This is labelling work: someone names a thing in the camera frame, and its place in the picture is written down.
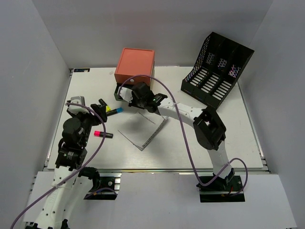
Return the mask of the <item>black blue highlighter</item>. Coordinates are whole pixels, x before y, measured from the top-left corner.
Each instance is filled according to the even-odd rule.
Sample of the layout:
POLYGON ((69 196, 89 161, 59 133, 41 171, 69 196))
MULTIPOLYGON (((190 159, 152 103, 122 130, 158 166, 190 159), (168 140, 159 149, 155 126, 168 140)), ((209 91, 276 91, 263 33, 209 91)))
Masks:
POLYGON ((113 110, 110 110, 106 113, 107 116, 111 116, 111 115, 115 115, 115 114, 119 114, 123 112, 123 109, 121 107, 119 108, 116 108, 116 109, 113 109, 113 110))

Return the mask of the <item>yellow bottom drawer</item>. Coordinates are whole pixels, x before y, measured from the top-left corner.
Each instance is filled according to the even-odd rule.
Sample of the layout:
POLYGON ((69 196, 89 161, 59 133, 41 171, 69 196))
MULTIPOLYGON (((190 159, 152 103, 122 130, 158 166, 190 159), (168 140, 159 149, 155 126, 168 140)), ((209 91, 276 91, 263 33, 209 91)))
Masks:
POLYGON ((152 69, 152 74, 151 74, 151 79, 150 79, 150 89, 153 90, 153 86, 154 86, 154 77, 155 77, 155 67, 153 67, 152 69))

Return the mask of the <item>black pink highlighter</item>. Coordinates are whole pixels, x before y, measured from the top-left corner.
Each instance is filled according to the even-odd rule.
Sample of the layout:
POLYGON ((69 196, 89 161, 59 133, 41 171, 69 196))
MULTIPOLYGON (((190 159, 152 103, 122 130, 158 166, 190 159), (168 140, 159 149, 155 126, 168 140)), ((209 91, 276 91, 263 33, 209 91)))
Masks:
POLYGON ((113 138, 112 133, 102 132, 102 131, 94 131, 94 136, 96 137, 105 137, 105 138, 113 138))

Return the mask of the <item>green drawer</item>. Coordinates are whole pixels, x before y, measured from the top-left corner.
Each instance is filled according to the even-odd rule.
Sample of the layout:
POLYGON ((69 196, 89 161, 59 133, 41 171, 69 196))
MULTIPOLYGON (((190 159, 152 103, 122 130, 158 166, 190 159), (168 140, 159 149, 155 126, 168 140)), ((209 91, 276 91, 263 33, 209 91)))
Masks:
POLYGON ((118 92, 119 92, 119 89, 120 89, 120 87, 121 87, 121 83, 118 83, 117 85, 116 85, 116 88, 115 88, 115 91, 114 91, 114 98, 115 98, 115 100, 116 101, 123 101, 123 99, 118 95, 118 92))

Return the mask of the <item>white safety instructions booklet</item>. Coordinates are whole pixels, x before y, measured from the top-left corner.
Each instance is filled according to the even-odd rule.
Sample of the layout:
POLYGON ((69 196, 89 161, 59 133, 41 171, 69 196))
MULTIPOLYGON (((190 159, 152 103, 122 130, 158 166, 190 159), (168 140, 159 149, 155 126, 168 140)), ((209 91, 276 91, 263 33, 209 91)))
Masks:
POLYGON ((123 121, 118 132, 143 151, 162 130, 168 118, 168 116, 138 111, 123 121))

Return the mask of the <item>orange top drawer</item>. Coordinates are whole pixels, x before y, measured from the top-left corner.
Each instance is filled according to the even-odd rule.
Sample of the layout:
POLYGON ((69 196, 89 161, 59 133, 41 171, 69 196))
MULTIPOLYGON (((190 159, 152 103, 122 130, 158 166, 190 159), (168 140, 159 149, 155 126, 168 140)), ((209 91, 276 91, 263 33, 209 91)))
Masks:
POLYGON ((125 84, 134 85, 144 82, 150 86, 151 79, 144 75, 153 76, 154 58, 154 50, 123 48, 114 73, 116 82, 122 84, 132 76, 141 75, 128 80, 125 84))

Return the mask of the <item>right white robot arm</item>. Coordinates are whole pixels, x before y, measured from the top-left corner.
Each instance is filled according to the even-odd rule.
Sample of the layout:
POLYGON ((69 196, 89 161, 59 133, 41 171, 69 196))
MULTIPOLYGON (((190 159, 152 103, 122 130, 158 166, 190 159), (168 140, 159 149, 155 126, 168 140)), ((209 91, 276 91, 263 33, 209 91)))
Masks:
POLYGON ((213 166, 214 178, 205 187, 216 185, 220 190, 227 190, 232 185, 234 169, 225 149, 226 127, 214 109, 177 103, 167 95, 154 94, 145 83, 135 84, 131 89, 121 87, 118 95, 131 106, 176 119, 192 127, 197 142, 207 150, 213 166))

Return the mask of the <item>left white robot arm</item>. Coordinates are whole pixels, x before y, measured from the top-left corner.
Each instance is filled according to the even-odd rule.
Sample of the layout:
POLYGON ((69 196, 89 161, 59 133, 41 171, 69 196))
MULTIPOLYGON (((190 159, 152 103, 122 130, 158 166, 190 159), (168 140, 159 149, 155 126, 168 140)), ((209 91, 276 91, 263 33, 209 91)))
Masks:
POLYGON ((75 208, 91 190, 100 187, 101 179, 96 168, 84 162, 91 129, 107 121, 106 103, 99 100, 88 110, 83 96, 67 101, 70 118, 63 124, 58 144, 54 177, 54 191, 46 196, 40 214, 29 229, 67 229, 75 208))

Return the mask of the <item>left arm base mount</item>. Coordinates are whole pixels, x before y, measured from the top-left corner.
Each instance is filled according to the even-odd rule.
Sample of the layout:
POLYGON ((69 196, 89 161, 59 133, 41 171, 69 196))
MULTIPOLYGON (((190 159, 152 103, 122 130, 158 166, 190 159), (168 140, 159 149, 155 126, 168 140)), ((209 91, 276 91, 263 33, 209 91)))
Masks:
POLYGON ((85 167, 78 177, 87 177, 90 181, 90 191, 85 196, 85 200, 115 200, 117 193, 115 191, 115 177, 101 176, 98 169, 85 167))

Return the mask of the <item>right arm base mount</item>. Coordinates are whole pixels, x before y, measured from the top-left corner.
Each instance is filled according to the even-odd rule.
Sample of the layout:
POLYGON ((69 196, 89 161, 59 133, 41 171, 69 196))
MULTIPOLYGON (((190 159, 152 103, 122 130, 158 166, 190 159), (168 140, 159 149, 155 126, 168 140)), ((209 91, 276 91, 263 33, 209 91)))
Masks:
POLYGON ((234 175, 227 185, 217 178, 208 186, 196 185, 199 188, 201 203, 245 202, 242 179, 234 175))

